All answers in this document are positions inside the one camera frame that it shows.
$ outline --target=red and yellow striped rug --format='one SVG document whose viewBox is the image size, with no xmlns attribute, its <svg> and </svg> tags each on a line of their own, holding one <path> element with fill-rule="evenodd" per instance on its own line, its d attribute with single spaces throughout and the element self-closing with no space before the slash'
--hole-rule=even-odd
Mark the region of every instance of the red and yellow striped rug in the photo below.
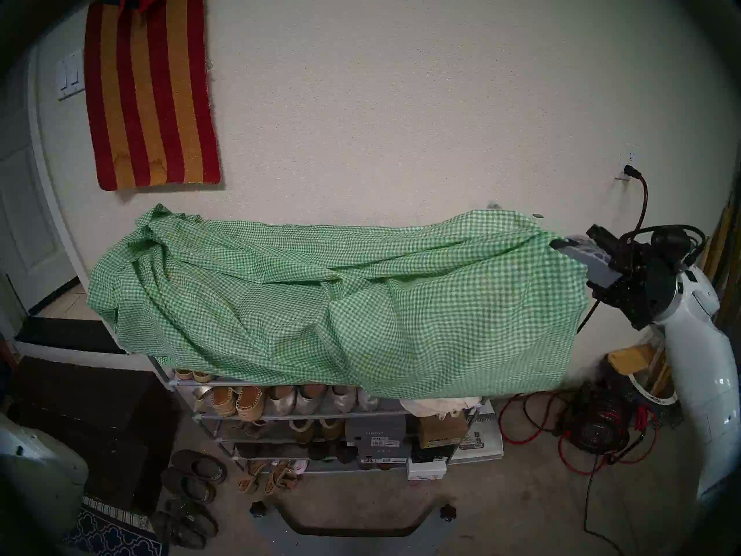
<svg viewBox="0 0 741 556">
<path fill-rule="evenodd" d="M 203 0 L 99 0 L 87 11 L 85 88 L 98 184 L 218 183 Z"/>
</svg>

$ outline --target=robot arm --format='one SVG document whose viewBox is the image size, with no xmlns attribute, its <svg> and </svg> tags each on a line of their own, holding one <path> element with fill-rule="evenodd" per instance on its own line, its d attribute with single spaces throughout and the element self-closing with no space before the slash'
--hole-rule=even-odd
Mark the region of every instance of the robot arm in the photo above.
<svg viewBox="0 0 741 556">
<path fill-rule="evenodd" d="M 701 237 L 694 247 L 685 230 Z M 651 242 L 634 240 L 650 231 Z M 551 246 L 587 266 L 598 301 L 619 308 L 636 329 L 663 330 L 676 393 L 703 444 L 701 494 L 732 473 L 741 451 L 736 360 L 711 320 L 720 308 L 715 290 L 693 264 L 705 237 L 686 225 L 636 230 L 620 239 L 593 225 L 587 235 L 591 239 Z"/>
</svg>

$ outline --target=white cloth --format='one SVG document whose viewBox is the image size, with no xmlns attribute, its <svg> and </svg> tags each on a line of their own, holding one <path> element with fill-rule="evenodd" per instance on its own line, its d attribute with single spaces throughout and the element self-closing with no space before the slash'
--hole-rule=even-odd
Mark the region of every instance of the white cloth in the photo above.
<svg viewBox="0 0 741 556">
<path fill-rule="evenodd" d="M 469 409 L 481 402 L 481 397 L 427 398 L 422 400 L 399 399 L 402 406 L 415 417 L 431 417 L 435 414 L 444 419 L 446 414 L 457 417 L 461 410 Z"/>
</svg>

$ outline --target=white box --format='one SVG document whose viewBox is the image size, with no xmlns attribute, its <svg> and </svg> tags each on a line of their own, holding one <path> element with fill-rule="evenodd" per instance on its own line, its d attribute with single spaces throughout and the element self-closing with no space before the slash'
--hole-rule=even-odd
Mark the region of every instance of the white box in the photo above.
<svg viewBox="0 0 741 556">
<path fill-rule="evenodd" d="M 407 459 L 407 480 L 439 480 L 447 472 L 447 463 L 444 460 L 434 462 L 412 462 Z"/>
<path fill-rule="evenodd" d="M 450 464 L 465 464 L 483 460 L 497 460 L 504 456 L 502 434 L 491 403 L 479 409 L 479 416 L 471 423 L 468 434 L 450 457 Z"/>
</svg>

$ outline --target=tile floor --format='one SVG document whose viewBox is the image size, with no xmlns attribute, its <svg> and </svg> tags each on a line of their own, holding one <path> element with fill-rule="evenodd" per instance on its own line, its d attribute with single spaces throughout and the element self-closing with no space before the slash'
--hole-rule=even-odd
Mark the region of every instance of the tile floor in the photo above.
<svg viewBox="0 0 741 556">
<path fill-rule="evenodd" d="M 54 299 L 36 316 L 46 319 L 102 320 L 93 309 L 87 306 L 87 294 L 82 285 L 77 285 L 58 299 Z"/>
<path fill-rule="evenodd" d="M 505 418 L 505 430 L 522 437 L 528 434 L 526 422 L 513 414 Z M 683 533 L 691 530 L 696 510 L 696 464 L 686 454 L 691 441 L 687 423 L 662 429 L 645 461 L 600 471 L 592 484 L 590 528 L 617 542 L 626 556 L 673 554 Z M 220 531 L 202 553 L 279 554 L 271 551 L 270 538 L 260 534 L 249 514 L 250 504 L 263 498 L 262 487 L 255 495 L 240 494 L 236 482 L 242 473 L 188 419 L 174 449 L 200 450 L 228 466 L 229 477 L 209 505 Z M 575 466 L 590 469 L 593 457 L 568 452 Z M 270 502 L 281 503 L 303 526 L 384 528 L 409 526 L 443 499 L 457 508 L 458 518 L 434 554 L 613 556 L 609 545 L 582 532 L 587 483 L 588 478 L 565 468 L 556 439 L 543 434 L 524 446 L 505 445 L 501 460 L 451 466 L 442 480 L 409 483 L 404 471 L 315 474 Z M 163 490 L 161 504 L 167 497 Z M 190 551 L 173 546 L 170 553 Z"/>
</svg>

